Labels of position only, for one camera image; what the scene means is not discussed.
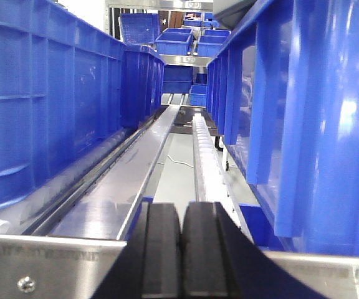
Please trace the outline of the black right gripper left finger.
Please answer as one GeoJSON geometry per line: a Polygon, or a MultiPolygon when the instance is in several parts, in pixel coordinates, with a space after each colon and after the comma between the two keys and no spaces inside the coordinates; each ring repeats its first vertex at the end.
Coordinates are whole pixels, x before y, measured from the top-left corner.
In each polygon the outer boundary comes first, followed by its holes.
{"type": "Polygon", "coordinates": [[[175,206],[143,203],[136,226],[93,298],[181,298],[175,206]]]}

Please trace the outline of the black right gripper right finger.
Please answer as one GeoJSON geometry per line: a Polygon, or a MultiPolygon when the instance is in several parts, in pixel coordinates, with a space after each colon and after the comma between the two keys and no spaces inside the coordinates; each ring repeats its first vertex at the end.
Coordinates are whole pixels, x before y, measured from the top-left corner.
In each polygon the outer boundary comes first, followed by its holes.
{"type": "Polygon", "coordinates": [[[233,223],[220,203],[189,204],[181,236],[185,298],[319,298],[233,223]]]}

